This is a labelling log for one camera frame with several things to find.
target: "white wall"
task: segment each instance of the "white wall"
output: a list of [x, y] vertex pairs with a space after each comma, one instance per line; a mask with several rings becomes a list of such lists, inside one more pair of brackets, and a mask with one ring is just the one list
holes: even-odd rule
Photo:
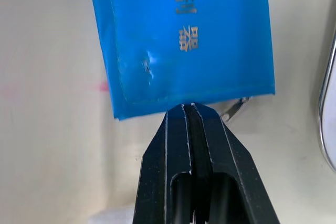
[[[277, 95], [252, 100], [230, 128], [281, 223], [336, 223], [312, 110], [336, 0], [269, 2]], [[105, 80], [91, 0], [0, 0], [1, 224], [84, 223], [134, 202], [162, 115], [114, 121]]]

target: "blue plastic bag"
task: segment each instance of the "blue plastic bag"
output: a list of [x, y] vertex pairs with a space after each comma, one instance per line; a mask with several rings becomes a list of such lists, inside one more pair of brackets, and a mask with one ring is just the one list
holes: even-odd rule
[[93, 0], [114, 117], [275, 92], [268, 0]]

